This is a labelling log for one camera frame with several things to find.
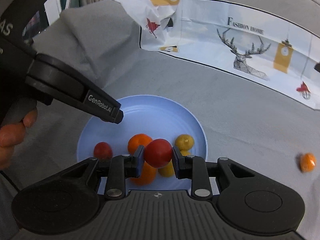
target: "deer antler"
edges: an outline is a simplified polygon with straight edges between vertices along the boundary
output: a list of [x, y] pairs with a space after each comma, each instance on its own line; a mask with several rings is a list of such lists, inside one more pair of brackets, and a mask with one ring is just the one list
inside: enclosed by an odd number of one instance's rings
[[261, 45], [259, 48], [257, 48], [257, 50], [254, 50], [254, 44], [252, 43], [252, 48], [249, 50], [246, 50], [245, 53], [243, 54], [243, 56], [250, 58], [250, 55], [255, 55], [255, 54], [263, 54], [265, 53], [271, 46], [271, 43], [268, 45], [268, 47], [266, 49], [264, 49], [264, 43], [262, 41], [262, 39], [259, 36], [259, 39], [261, 41]]
[[233, 44], [233, 41], [234, 41], [235, 38], [233, 37], [233, 38], [231, 39], [230, 43], [229, 43], [228, 39], [226, 39], [226, 32], [227, 32], [228, 30], [230, 30], [230, 29], [231, 29], [231, 28], [229, 28], [229, 29], [227, 29], [226, 31], [224, 31], [224, 32], [222, 33], [222, 36], [220, 35], [218, 29], [217, 29], [217, 32], [218, 32], [218, 35], [219, 35], [221, 41], [222, 41], [224, 44], [226, 44], [226, 45], [231, 49], [231, 52], [234, 53], [234, 54], [238, 54], [237, 47]]

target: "black border line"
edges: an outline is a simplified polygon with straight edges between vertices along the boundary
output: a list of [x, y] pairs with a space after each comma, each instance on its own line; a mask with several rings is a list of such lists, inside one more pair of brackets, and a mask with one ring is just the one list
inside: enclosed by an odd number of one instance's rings
[[[309, 33], [315, 35], [313, 32], [309, 31], [308, 29], [306, 29], [306, 28], [304, 28], [304, 27], [302, 27], [302, 26], [300, 26], [300, 25], [298, 25], [298, 24], [295, 24], [295, 23], [292, 22], [292, 21], [289, 21], [289, 20], [287, 20], [287, 19], [285, 19], [285, 18], [283, 18], [283, 17], [280, 17], [280, 16], [278, 16], [278, 15], [269, 13], [269, 12], [264, 11], [264, 10], [260, 10], [260, 9], [253, 8], [253, 7], [250, 7], [250, 6], [247, 6], [247, 5], [242, 5], [242, 4], [238, 4], [238, 3], [234, 3], [234, 2], [229, 2], [229, 1], [224, 1], [224, 0], [210, 0], [210, 1], [225, 2], [225, 3], [235, 4], [235, 5], [247, 7], [247, 8], [250, 8], [250, 9], [254, 9], [254, 10], [257, 10], [257, 11], [261, 11], [261, 12], [270, 14], [270, 15], [272, 15], [272, 16], [278, 17], [278, 18], [280, 18], [280, 19], [283, 19], [283, 20], [285, 20], [285, 21], [287, 21], [287, 22], [290, 22], [290, 23], [292, 23], [292, 24], [294, 24], [294, 25], [296, 25], [296, 26], [298, 26], [298, 27], [300, 27], [300, 28], [308, 31]], [[140, 49], [141, 49], [141, 37], [142, 37], [142, 27], [140, 26], [140, 35], [139, 35], [139, 48], [140, 48]], [[237, 77], [246, 79], [246, 80], [251, 81], [251, 82], [253, 82], [253, 83], [256, 83], [256, 84], [258, 84], [258, 85], [260, 85], [260, 86], [263, 86], [263, 87], [268, 88], [268, 89], [271, 89], [271, 90], [273, 90], [273, 91], [275, 91], [275, 92], [277, 92], [277, 93], [280, 93], [280, 94], [282, 94], [282, 95], [284, 95], [284, 96], [286, 96], [286, 97], [288, 97], [288, 98], [290, 98], [290, 99], [292, 99], [292, 100], [294, 100], [294, 101], [296, 101], [296, 102], [298, 102], [298, 103], [300, 103], [300, 104], [302, 104], [302, 105], [304, 105], [304, 106], [306, 106], [306, 107], [308, 107], [308, 108], [310, 108], [310, 109], [312, 109], [312, 110], [314, 110], [314, 111], [320, 111], [320, 109], [313, 109], [311, 106], [305, 105], [304, 103], [300, 102], [299, 100], [297, 100], [297, 99], [295, 99], [295, 98], [292, 98], [292, 97], [289, 97], [288, 95], [286, 95], [286, 94], [284, 94], [284, 93], [282, 93], [282, 92], [279, 92], [278, 90], [275, 90], [275, 89], [273, 89], [273, 88], [271, 88], [271, 87], [268, 87], [268, 86], [266, 86], [266, 85], [263, 85], [263, 84], [261, 84], [261, 83], [258, 83], [257, 81], [251, 80], [251, 79], [249, 79], [249, 78], [246, 78], [246, 77], [237, 75], [237, 74], [235, 74], [235, 73], [231, 73], [231, 72], [229, 72], [229, 71], [227, 71], [227, 70], [224, 70], [224, 69], [221, 69], [221, 68], [218, 68], [218, 67], [214, 67], [214, 66], [211, 66], [211, 65], [208, 65], [208, 64], [205, 64], [205, 63], [197, 62], [197, 61], [194, 61], [194, 60], [191, 60], [191, 59], [186, 59], [186, 58], [182, 58], [182, 57], [177, 57], [177, 56], [174, 56], [174, 55], [171, 55], [171, 54], [167, 54], [167, 53], [165, 53], [165, 52], [161, 52], [161, 51], [155, 51], [155, 52], [158, 52], [158, 53], [161, 53], [161, 54], [164, 54], [164, 55], [167, 55], [167, 56], [176, 58], [176, 59], [181, 59], [181, 60], [185, 60], [185, 61], [192, 62], [192, 63], [195, 63], [195, 64], [199, 64], [199, 65], [202, 65], [202, 66], [210, 67], [210, 68], [213, 68], [213, 69], [215, 69], [215, 70], [219, 70], [219, 71], [221, 71], [221, 72], [228, 73], [228, 74], [230, 74], [230, 75], [234, 75], [234, 76], [237, 76]]]

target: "metal screw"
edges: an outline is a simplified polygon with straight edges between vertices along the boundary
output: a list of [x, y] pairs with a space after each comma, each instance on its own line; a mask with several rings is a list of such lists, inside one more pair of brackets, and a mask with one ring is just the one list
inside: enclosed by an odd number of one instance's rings
[[107, 195], [110, 197], [119, 197], [122, 195], [122, 191], [118, 188], [111, 188], [107, 191]]
[[207, 190], [207, 189], [204, 189], [204, 188], [200, 188], [200, 189], [197, 189], [195, 191], [195, 194], [198, 196], [198, 197], [207, 197], [210, 195], [210, 191]]

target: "plate rim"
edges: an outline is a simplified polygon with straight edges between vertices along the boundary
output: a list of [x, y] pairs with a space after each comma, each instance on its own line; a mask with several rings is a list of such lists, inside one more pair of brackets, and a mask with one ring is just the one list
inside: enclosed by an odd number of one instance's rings
[[[162, 97], [162, 96], [156, 96], [156, 95], [149, 95], [149, 94], [146, 94], [146, 95], [133, 95], [133, 96], [127, 96], [127, 97], [123, 97], [123, 98], [119, 98], [117, 99], [117, 101], [120, 101], [120, 100], [123, 100], [123, 99], [126, 99], [126, 98], [133, 98], [133, 97], [141, 97], [141, 96], [147, 96], [147, 97], [157, 97], [157, 98], [161, 98], [161, 99], [165, 99], [165, 100], [169, 100], [173, 103], [176, 103], [177, 105], [181, 106], [182, 108], [184, 108], [185, 110], [187, 110], [192, 116], [193, 118], [197, 121], [198, 125], [200, 126], [201, 130], [202, 130], [202, 133], [204, 135], [204, 141], [205, 141], [205, 161], [208, 161], [208, 140], [207, 140], [207, 136], [205, 135], [205, 132], [204, 132], [204, 129], [201, 125], [201, 123], [199, 122], [198, 118], [189, 110], [187, 109], [186, 107], [184, 107], [183, 105], [181, 105], [180, 103], [170, 99], [170, 98], [165, 98], [165, 97]], [[78, 158], [78, 149], [79, 149], [79, 142], [80, 142], [80, 139], [82, 137], [82, 133], [84, 132], [85, 128], [87, 127], [88, 123], [91, 121], [91, 119], [93, 118], [96, 118], [96, 116], [91, 116], [90, 119], [87, 121], [87, 123], [85, 124], [85, 126], [83, 127], [82, 131], [81, 131], [81, 134], [78, 138], [78, 142], [77, 142], [77, 149], [76, 149], [76, 155], [77, 155], [77, 163], [80, 162], [79, 158]]]

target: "ribbed gray surface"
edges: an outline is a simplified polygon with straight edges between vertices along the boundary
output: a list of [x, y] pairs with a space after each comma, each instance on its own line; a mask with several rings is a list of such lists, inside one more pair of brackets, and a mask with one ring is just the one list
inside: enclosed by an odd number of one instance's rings
[[83, 228], [59, 236], [40, 236], [21, 230], [14, 240], [298, 240], [296, 233], [252, 236], [226, 224], [209, 202], [191, 199], [180, 191], [132, 191], [123, 200], [105, 204]]

